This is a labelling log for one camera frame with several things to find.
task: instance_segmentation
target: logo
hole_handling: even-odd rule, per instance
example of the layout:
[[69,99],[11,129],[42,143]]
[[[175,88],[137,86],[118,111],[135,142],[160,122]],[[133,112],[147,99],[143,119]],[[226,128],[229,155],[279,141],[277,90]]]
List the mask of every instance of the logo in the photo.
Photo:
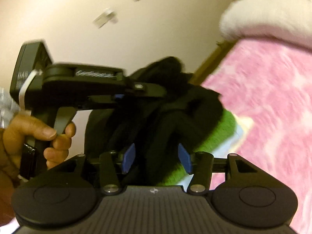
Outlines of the logo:
[[43,75],[43,71],[41,69],[39,69],[39,70],[33,70],[31,72],[29,72],[29,71],[18,72],[18,77],[17,77],[17,80],[16,80],[15,88],[17,90],[19,90],[23,86],[23,84],[25,83],[26,79],[30,75],[33,75],[33,77],[32,77],[32,79],[33,79],[37,75],[38,76],[42,76]]
[[102,77],[102,78],[116,77],[112,73],[99,73],[99,72],[94,72],[94,71],[82,71],[82,70],[77,71],[76,76],[91,76],[91,77]]
[[158,189],[156,189],[156,188],[152,188],[151,190],[149,190],[151,193],[153,193],[153,194],[156,194],[156,193],[158,193],[159,192],[159,190]]

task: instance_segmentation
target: black fabric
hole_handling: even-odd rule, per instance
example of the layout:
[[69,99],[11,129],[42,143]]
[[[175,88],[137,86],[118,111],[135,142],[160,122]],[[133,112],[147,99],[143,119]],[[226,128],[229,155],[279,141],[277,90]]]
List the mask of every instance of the black fabric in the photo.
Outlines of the black fabric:
[[167,57],[133,73],[137,82],[157,83],[165,98],[125,96],[115,110],[91,112],[85,133],[85,154],[97,158],[104,151],[121,151],[135,143],[136,158],[125,184],[155,185],[178,162],[177,146],[196,149],[218,124],[223,107],[219,94],[188,84],[175,57]]

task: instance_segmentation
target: trigger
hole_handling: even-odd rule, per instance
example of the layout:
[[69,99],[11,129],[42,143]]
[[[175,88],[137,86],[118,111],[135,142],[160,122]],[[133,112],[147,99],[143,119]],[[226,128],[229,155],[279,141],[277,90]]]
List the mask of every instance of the trigger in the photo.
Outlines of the trigger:
[[77,113],[77,108],[69,107],[60,107],[57,111],[57,116],[54,123],[54,129],[57,131],[57,134],[63,134],[67,125],[73,120],[74,116]]

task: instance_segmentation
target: black device base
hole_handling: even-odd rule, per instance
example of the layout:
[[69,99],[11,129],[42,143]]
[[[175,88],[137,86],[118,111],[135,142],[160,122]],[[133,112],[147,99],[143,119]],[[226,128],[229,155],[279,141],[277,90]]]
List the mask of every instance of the black device base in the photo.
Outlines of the black device base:
[[269,230],[246,229],[225,221],[204,196],[176,187],[135,187],[102,199],[92,216],[56,230],[19,228],[15,234],[295,234],[283,225]]
[[[194,176],[182,187],[121,187],[118,158],[77,155],[16,189],[15,233],[295,234],[294,192],[237,154],[192,156]],[[226,181],[209,190],[211,174]]]

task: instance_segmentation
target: white cable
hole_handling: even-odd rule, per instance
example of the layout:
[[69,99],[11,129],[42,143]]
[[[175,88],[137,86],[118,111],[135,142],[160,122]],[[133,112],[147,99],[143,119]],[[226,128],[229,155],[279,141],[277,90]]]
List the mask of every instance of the white cable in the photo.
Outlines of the white cable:
[[25,93],[29,87],[29,85],[32,83],[34,80],[35,76],[38,75],[40,72],[36,69],[30,72],[28,75],[27,79],[23,83],[20,92],[18,94],[18,101],[19,101],[19,106],[22,110],[25,110]]

